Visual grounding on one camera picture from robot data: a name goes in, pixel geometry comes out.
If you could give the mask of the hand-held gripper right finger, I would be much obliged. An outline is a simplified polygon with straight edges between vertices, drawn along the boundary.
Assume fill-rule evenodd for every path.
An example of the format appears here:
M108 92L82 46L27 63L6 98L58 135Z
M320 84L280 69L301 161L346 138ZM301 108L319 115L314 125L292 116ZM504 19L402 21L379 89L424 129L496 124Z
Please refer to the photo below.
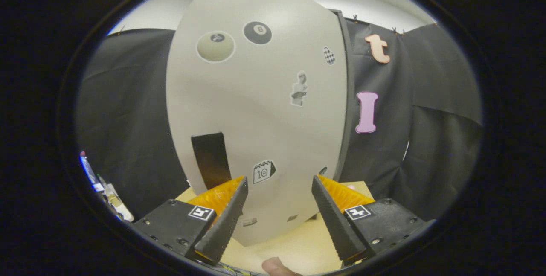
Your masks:
M435 223L392 198L373 200L322 175L314 176L311 192L343 267L404 246Z

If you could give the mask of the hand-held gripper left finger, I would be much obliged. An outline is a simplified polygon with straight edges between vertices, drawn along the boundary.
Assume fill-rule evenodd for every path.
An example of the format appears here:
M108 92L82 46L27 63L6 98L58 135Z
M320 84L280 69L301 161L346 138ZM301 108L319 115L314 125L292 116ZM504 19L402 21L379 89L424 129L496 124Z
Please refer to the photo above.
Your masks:
M169 199L133 227L176 256L215 265L235 231L247 195L247 177L240 176L188 202Z

